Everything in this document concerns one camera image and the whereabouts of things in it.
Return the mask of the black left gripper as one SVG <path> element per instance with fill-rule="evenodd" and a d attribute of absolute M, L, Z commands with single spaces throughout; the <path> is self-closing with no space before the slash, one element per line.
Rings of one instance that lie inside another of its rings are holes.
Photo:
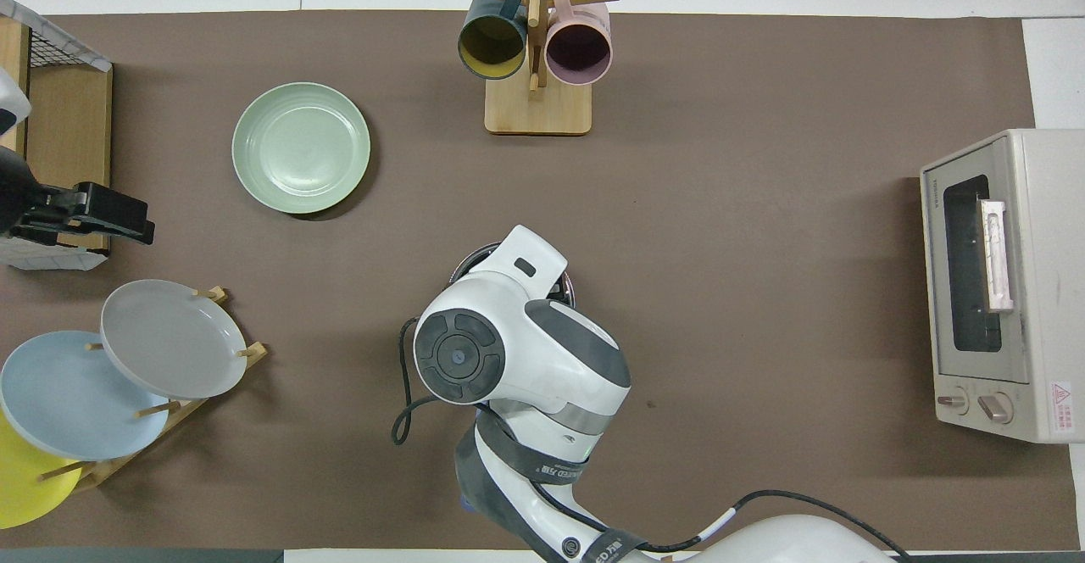
<path fill-rule="evenodd" d="M 58 245 L 58 235 L 124 236 L 152 245 L 155 223 L 146 203 L 82 181 L 71 188 L 44 185 L 15 151 L 1 149 L 1 233 L 39 245 Z"/>

